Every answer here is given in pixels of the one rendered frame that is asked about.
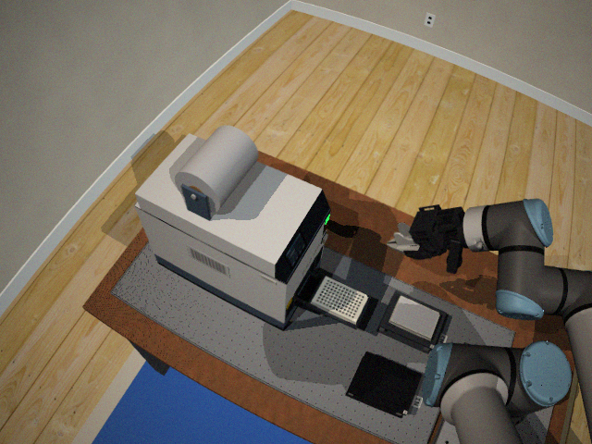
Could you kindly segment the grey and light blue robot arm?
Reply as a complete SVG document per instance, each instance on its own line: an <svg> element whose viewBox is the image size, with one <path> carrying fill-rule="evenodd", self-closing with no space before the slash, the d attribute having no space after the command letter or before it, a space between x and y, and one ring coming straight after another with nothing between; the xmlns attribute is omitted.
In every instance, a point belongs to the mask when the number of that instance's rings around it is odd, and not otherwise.
<svg viewBox="0 0 592 444"><path fill-rule="evenodd" d="M553 227L540 199L470 207L462 228L472 252L499 251L500 315L562 317L592 444L592 271L544 265ZM438 343L426 364L423 402L440 408L460 444L524 444L515 426L564 398L571 381L566 355L549 341L525 348Z"/></svg>

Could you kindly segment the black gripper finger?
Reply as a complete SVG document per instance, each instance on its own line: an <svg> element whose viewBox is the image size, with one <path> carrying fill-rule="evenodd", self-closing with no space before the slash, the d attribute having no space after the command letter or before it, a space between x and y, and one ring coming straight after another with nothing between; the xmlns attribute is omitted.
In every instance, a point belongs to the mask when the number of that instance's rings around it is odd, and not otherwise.
<svg viewBox="0 0 592 444"><path fill-rule="evenodd" d="M409 234L410 226L408 226L407 224L405 224L403 222L400 222L398 224L398 229L399 229L400 234L402 234L406 238L411 238L412 237ZM392 243L392 242L396 242L395 239L388 241L388 243Z"/></svg>
<svg viewBox="0 0 592 444"><path fill-rule="evenodd" d="M419 243L415 244L412 238L406 238L399 232L395 232L393 236L396 242L387 243L388 247L415 260L431 259L435 253L428 253Z"/></svg>

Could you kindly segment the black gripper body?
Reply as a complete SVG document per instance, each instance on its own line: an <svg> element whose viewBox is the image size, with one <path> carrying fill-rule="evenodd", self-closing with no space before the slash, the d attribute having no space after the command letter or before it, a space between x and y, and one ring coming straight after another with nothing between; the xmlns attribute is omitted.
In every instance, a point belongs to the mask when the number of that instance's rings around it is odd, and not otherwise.
<svg viewBox="0 0 592 444"><path fill-rule="evenodd" d="M434 209L425 210L433 207ZM449 250L450 240L460 241L462 247L467 249L463 236L464 214L461 206L448 209L441 209L439 204L419 207L409 233L415 244L419 243L428 253L435 252L432 257L441 256Z"/></svg>

